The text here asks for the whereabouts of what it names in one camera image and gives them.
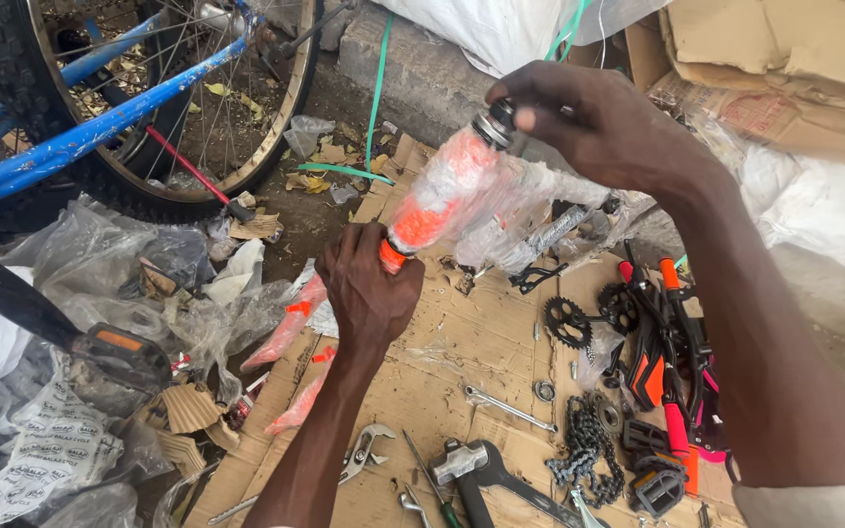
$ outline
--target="black tire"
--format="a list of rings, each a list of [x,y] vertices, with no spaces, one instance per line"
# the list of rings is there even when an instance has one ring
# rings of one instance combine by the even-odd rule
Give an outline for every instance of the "black tire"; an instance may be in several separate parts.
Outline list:
[[[53,81],[49,63],[41,53],[28,6],[28,2],[34,1],[0,0],[0,101],[14,115],[32,142],[39,143],[73,128],[77,122],[65,103],[65,88]],[[323,10],[324,3],[317,0],[314,3],[314,21],[321,18]],[[313,45],[292,114],[301,112],[308,97],[319,40],[320,32],[316,32],[312,37]],[[179,114],[184,104],[182,102],[177,109]],[[159,114],[166,111],[171,110],[166,110],[163,105]],[[251,189],[268,175],[286,148],[285,140],[278,141],[253,174],[225,193],[231,197]],[[213,197],[205,201],[189,202],[155,194],[119,172],[99,152],[88,154],[66,170],[71,172],[79,187],[91,197],[122,214],[146,222],[195,222],[210,218],[222,209],[221,202]]]

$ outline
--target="forearm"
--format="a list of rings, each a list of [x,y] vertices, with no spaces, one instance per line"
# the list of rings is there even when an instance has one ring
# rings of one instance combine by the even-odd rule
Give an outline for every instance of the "forearm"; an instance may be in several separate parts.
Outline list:
[[[658,201],[699,284],[743,482],[845,484],[845,386],[818,353],[734,181],[716,181]]]
[[[299,427],[245,528],[325,527],[331,523],[338,477],[360,403],[373,377],[351,358],[359,344],[339,344],[328,378],[311,412]]]

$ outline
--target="bicycle wheel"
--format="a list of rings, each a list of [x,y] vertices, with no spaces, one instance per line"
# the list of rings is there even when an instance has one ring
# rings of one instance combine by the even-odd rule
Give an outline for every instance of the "bicycle wheel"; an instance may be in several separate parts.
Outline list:
[[[257,11],[274,20],[270,15],[281,12],[284,20],[270,25],[270,34],[291,40],[279,26],[303,31],[321,16],[322,6],[320,0],[273,0]],[[65,85],[61,66],[160,9],[165,29],[75,87]],[[206,23],[211,17],[200,14],[211,9],[233,16],[232,5],[209,1],[0,0],[0,101],[33,142],[67,131],[229,44],[235,38],[230,28],[217,29]],[[297,13],[291,23],[290,12]],[[282,132],[307,97],[318,39],[316,34],[299,47],[287,83],[269,77],[250,50],[68,170],[88,195],[140,220],[183,223],[213,216],[222,204],[148,136],[146,126],[226,195],[251,188],[286,149]]]

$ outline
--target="green screwdriver handle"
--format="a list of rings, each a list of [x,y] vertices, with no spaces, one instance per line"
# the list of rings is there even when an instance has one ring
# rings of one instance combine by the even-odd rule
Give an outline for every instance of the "green screwdriver handle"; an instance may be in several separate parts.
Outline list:
[[[455,510],[452,508],[452,503],[442,503],[439,511],[442,513],[442,519],[449,525],[449,528],[463,528],[462,523],[458,522],[458,518],[455,517]]]

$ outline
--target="wrench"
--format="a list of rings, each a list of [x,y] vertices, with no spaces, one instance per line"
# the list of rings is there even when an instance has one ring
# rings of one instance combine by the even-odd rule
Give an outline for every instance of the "wrench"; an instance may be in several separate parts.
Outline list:
[[[358,435],[357,441],[354,442],[354,449],[351,450],[351,455],[345,460],[345,469],[341,471],[341,476],[338,477],[338,486],[341,486],[341,484],[347,479],[351,478],[355,474],[358,474],[360,470],[363,469],[364,464],[368,463],[368,461],[371,464],[382,464],[389,460],[388,457],[380,457],[370,452],[370,446],[374,443],[374,438],[379,436],[395,439],[396,433],[393,432],[392,428],[384,426],[383,424],[371,424],[366,426]],[[245,499],[242,502],[231,506],[229,509],[223,510],[214,517],[211,517],[207,521],[207,525],[213,526],[214,524],[224,522],[237,512],[252,506],[258,498],[259,493],[256,493],[249,499]]]
[[[487,393],[483,393],[482,391],[479,391],[478,389],[472,387],[471,385],[468,385],[467,387],[465,387],[465,394],[472,396],[472,397],[475,397],[477,399],[480,399],[482,401],[486,401],[486,402],[488,402],[492,405],[497,405],[500,409],[502,409],[502,410],[504,410],[504,411],[506,411],[510,414],[513,414],[514,416],[516,416],[518,418],[523,418],[524,420],[527,420],[528,422],[534,424],[534,426],[545,428],[547,431],[559,432],[559,427],[556,424],[547,424],[546,422],[542,422],[540,420],[537,420],[531,414],[526,414],[523,411],[521,411],[520,409],[515,409],[514,407],[507,405],[503,401],[500,401],[499,399],[497,399],[497,398],[495,398],[491,395],[488,395]]]
[[[577,514],[508,473],[504,468],[504,459],[501,458],[498,447],[488,440],[481,440],[481,442],[487,450],[487,465],[472,472],[478,486],[504,487],[569,528],[610,528],[604,521],[595,519],[584,502],[578,502],[579,513]]]
[[[432,524],[429,524],[429,518],[425,515],[425,510],[422,506],[420,506],[419,499],[416,498],[416,493],[413,493],[413,488],[406,484],[406,491],[409,491],[409,495],[412,496],[412,501],[409,497],[406,497],[405,493],[400,493],[400,506],[402,506],[403,509],[418,511],[419,514],[422,515],[422,526],[424,528],[432,528]]]

